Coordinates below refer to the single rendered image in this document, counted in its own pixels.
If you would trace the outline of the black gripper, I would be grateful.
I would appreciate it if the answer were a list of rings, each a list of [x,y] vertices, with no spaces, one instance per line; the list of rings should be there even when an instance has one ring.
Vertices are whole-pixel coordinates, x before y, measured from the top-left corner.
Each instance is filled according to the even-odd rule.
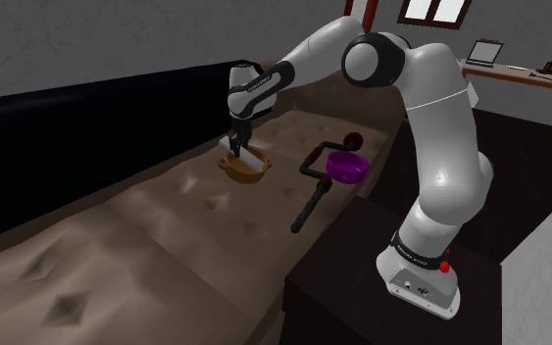
[[[253,130],[252,120],[232,118],[231,124],[234,136],[228,138],[229,149],[234,156],[240,156],[242,149],[248,149]]]

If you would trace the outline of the white bar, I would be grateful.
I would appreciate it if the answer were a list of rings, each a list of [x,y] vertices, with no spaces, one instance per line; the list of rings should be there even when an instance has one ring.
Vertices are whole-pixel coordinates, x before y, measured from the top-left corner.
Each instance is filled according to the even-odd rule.
[[[231,163],[242,163],[255,173],[259,173],[265,165],[264,161],[262,161],[253,153],[251,153],[248,149],[245,149],[243,147],[239,148],[239,155],[235,156],[234,150],[230,146],[230,138],[227,135],[222,137],[219,140],[218,144],[229,152],[231,158],[229,158],[228,160]]]

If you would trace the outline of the black hand drill, red knobs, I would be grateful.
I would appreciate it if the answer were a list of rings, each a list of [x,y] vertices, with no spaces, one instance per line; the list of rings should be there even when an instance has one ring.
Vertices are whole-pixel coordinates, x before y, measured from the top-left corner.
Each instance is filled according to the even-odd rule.
[[[305,161],[299,167],[299,172],[303,175],[315,178],[317,180],[317,185],[316,190],[291,225],[290,231],[292,233],[298,233],[300,231],[307,218],[311,215],[315,207],[320,202],[320,199],[331,189],[332,182],[336,181],[332,179],[326,172],[316,171],[312,169],[311,166],[320,158],[326,148],[331,149],[331,152],[351,151],[356,153],[356,151],[358,151],[363,146],[363,143],[364,138],[360,133],[350,132],[344,137],[342,144],[330,141],[323,141],[317,147],[315,147],[306,157]]]

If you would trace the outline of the brown sofa with black back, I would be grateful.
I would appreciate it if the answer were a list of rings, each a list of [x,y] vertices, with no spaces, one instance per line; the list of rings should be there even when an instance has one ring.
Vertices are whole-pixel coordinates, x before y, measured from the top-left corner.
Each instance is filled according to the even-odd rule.
[[[109,200],[40,222],[0,252],[0,345],[257,345],[285,276],[356,196],[367,196],[404,116],[394,87],[340,74],[282,92],[252,145],[270,159],[242,184],[209,142],[119,185]],[[335,183],[302,230],[316,188],[299,171],[324,140],[364,138],[357,185]]]

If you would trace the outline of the purple bowl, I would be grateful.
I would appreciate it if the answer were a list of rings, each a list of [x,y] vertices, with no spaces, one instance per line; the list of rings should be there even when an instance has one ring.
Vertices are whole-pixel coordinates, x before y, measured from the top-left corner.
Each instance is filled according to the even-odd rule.
[[[364,180],[370,167],[368,161],[351,151],[330,152],[326,160],[326,173],[344,184],[357,184]]]

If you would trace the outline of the dark robot stand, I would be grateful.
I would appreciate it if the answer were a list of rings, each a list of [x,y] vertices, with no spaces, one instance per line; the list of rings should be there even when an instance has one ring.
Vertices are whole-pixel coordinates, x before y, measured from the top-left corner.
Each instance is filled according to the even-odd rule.
[[[451,244],[452,320],[391,295],[376,269],[401,217],[355,197],[285,279],[279,345],[502,345],[499,264]]]

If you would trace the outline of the brown framed window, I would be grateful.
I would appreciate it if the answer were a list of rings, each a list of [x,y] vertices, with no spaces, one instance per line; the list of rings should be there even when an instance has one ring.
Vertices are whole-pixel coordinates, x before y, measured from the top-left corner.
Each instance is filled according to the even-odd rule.
[[[473,0],[403,0],[397,22],[457,30]]]

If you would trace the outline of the wooden desk with laptop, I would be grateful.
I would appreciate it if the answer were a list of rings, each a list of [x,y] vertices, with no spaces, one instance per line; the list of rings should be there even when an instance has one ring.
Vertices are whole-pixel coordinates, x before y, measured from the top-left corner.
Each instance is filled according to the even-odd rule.
[[[465,60],[461,67],[478,93],[478,109],[552,126],[552,59],[537,69]]]

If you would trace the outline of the red door frame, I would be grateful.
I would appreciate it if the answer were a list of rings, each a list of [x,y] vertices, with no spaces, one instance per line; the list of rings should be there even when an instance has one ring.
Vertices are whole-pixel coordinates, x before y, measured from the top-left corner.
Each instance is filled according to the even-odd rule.
[[[361,23],[365,32],[373,27],[378,0],[345,0],[344,15]]]

